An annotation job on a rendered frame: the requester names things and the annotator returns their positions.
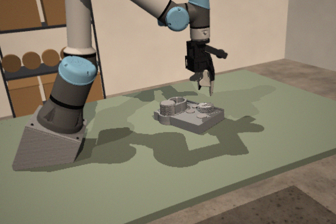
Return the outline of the grey toothed gear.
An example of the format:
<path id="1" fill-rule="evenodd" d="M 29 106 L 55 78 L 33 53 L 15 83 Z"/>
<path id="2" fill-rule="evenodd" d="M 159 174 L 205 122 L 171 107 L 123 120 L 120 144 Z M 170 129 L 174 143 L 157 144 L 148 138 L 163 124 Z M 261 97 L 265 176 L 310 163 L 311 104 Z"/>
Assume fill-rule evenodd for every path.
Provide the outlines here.
<path id="1" fill-rule="evenodd" d="M 214 104 L 209 102 L 203 102 L 198 104 L 198 111 L 201 113 L 210 113 L 214 111 Z"/>

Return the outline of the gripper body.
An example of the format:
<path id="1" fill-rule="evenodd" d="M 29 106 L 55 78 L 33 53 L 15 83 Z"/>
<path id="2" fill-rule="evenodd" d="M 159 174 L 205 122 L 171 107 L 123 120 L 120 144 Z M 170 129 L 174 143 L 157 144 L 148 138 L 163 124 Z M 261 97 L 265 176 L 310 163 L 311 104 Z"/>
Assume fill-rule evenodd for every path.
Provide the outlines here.
<path id="1" fill-rule="evenodd" d="M 187 55 L 185 55 L 186 69 L 192 72 L 208 70 L 209 61 L 212 62 L 211 54 L 204 51 L 205 44 L 210 43 L 210 38 L 204 41 L 187 41 Z"/>

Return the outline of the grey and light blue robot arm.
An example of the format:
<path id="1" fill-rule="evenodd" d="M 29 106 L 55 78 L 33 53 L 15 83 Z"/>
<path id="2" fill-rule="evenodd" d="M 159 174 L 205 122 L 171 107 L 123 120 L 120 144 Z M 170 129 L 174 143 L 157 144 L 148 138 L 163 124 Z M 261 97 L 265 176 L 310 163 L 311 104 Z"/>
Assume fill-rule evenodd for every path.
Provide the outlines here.
<path id="1" fill-rule="evenodd" d="M 172 0 L 130 1 L 154 16 L 159 26 L 180 32 L 190 24 L 192 41 L 210 38 L 209 0 L 182 4 Z M 92 47 L 91 0 L 65 0 L 65 11 L 68 46 L 63 50 L 64 59 L 37 121 L 48 130 L 74 134 L 82 128 L 83 107 L 99 67 Z"/>

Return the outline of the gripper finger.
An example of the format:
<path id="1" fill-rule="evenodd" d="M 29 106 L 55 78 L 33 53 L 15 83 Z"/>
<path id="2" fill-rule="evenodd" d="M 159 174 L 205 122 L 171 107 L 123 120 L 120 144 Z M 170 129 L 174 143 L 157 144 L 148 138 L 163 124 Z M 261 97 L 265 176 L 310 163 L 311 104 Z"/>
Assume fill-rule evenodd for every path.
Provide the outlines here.
<path id="1" fill-rule="evenodd" d="M 215 70 L 213 62 L 209 61 L 208 71 L 203 71 L 203 78 L 199 81 L 200 86 L 209 87 L 210 96 L 212 96 L 215 80 Z"/>
<path id="2" fill-rule="evenodd" d="M 201 86 L 199 84 L 199 81 L 203 78 L 203 72 L 195 72 L 194 75 L 190 76 L 190 81 L 195 81 L 198 83 L 198 90 L 200 90 Z"/>

